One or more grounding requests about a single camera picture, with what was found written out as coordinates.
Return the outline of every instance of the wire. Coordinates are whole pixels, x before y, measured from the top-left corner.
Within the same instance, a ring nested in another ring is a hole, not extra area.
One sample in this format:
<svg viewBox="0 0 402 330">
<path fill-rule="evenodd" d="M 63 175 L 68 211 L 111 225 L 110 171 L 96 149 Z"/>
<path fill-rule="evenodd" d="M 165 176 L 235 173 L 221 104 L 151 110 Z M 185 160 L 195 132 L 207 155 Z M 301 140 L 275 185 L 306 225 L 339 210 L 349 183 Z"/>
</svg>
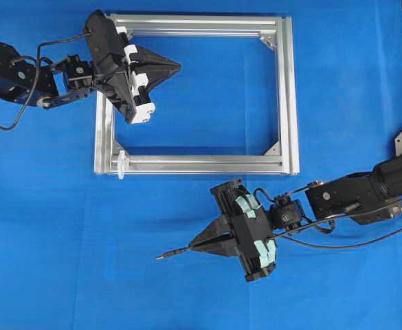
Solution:
<svg viewBox="0 0 402 330">
<path fill-rule="evenodd" d="M 373 239 L 371 241 L 363 242 L 363 243 L 358 243 L 358 244 L 353 244 L 353 245 L 340 245 L 340 246 L 329 246 L 329 245 L 316 245 L 316 244 L 311 244 L 311 243 L 306 243 L 299 241 L 297 239 L 292 239 L 291 237 L 285 237 L 282 236 L 282 239 L 287 239 L 288 241 L 306 246 L 308 248 L 314 248 L 314 249 L 323 249 L 323 250 L 349 250 L 349 249 L 356 249 L 356 248 L 362 248 L 364 246 L 377 243 L 379 241 L 383 241 L 384 239 L 388 239 L 391 236 L 394 236 L 398 233 L 402 232 L 402 228 L 399 228 L 398 230 L 395 230 L 394 232 L 391 232 L 389 234 L 386 234 L 384 236 L 378 237 L 377 239 Z"/>
<path fill-rule="evenodd" d="M 14 65 L 14 64 L 16 64 L 17 62 L 24 61 L 24 60 L 33 61 L 34 64 L 37 63 L 37 60 L 36 60 L 34 57 L 28 56 L 28 55 L 22 55 L 22 56 L 13 58 L 13 59 L 10 61 L 10 64 L 11 64 L 11 65 Z M 45 63 L 47 63 L 47 64 L 49 64 L 49 65 L 54 64 L 54 62 L 53 62 L 52 60 L 50 60 L 48 57 L 42 57 L 42 58 L 41 58 L 41 61 L 42 61 L 42 62 L 45 62 Z"/>
<path fill-rule="evenodd" d="M 19 110 L 19 112 L 17 113 L 17 116 L 14 119 L 14 122 L 10 126 L 1 126 L 0 125 L 0 129 L 2 131 L 11 131 L 14 127 L 16 127 L 17 123 L 19 122 L 19 120 L 21 119 L 21 117 L 23 115 L 23 112 L 25 111 L 26 107 L 28 106 L 28 103 L 30 103 L 30 100 L 31 100 L 31 97 L 34 94 L 34 91 L 36 90 L 38 78 L 39 78 L 40 72 L 41 72 L 41 63 L 42 63 L 42 61 L 46 61 L 46 60 L 51 61 L 50 59 L 45 58 L 45 57 L 41 58 L 42 47 L 45 47 L 45 46 L 48 46 L 48 45 L 57 45 L 59 43 L 70 43 L 72 41 L 81 39 L 84 36 L 89 36 L 89 35 L 90 35 L 90 33 L 82 33 L 82 34 L 79 34 L 78 36 L 73 36 L 72 38 L 68 38 L 68 39 L 50 41 L 50 42 L 47 42 L 47 43 L 41 43 L 37 47 L 37 58 L 36 59 L 32 58 L 31 56 L 21 56 L 21 59 L 29 59 L 31 61 L 36 62 L 36 73 L 34 75 L 33 85 L 31 86 L 30 92 L 28 94 L 28 97 L 27 97 L 25 103 L 23 103 L 23 106 L 21 107 L 21 110 Z"/>
<path fill-rule="evenodd" d="M 274 199 L 272 199 L 272 198 L 269 196 L 268 192 L 267 192 L 265 189 L 261 188 L 261 187 L 256 188 L 255 191 L 253 192 L 253 195 L 255 196 L 255 198 L 257 199 L 257 201 L 258 201 L 258 198 L 257 198 L 257 192 L 258 192 L 258 191 L 260 191 L 260 192 L 265 196 L 265 198 L 266 198 L 268 201 L 270 201 L 271 203 L 275 203 L 275 202 L 276 202 Z"/>
<path fill-rule="evenodd" d="M 313 223 L 313 221 L 310 220 L 308 217 L 303 217 L 303 219 L 305 219 L 308 223 Z M 318 230 L 319 232 L 322 232 L 323 234 L 330 234 L 335 229 L 335 221 L 328 220 L 328 222 L 329 222 L 330 228 L 322 228 L 322 227 L 319 227 L 319 225 L 315 225 L 314 228 L 316 230 Z"/>
<path fill-rule="evenodd" d="M 327 217 L 327 218 L 323 218 L 323 219 L 317 219 L 315 220 L 313 223 L 308 223 L 307 225 L 302 225 L 299 228 L 295 228 L 295 229 L 291 229 L 291 230 L 285 230 L 284 232 L 281 232 L 280 234 L 276 234 L 273 237 L 280 237 L 286 234 L 290 234 L 292 232 L 297 232 L 297 231 L 301 231 L 301 230 L 305 230 L 308 228 L 311 228 L 319 223 L 323 223 L 323 222 L 327 222 L 328 220 L 335 220 L 335 219 L 342 219 L 342 218 L 354 218 L 354 217 L 363 217 L 365 215 L 370 215 L 372 213 L 381 211 L 381 210 L 385 210 L 386 208 L 388 208 L 389 206 L 393 206 L 396 205 L 398 203 L 402 202 L 402 198 L 398 199 L 397 201 L 393 201 L 392 203 L 386 204 L 384 206 L 381 206 L 379 208 L 375 208 L 373 210 L 367 211 L 367 212 L 359 212 L 359 213 L 354 213 L 354 214 L 341 214 L 341 215 L 335 215 L 333 217 Z"/>
</svg>

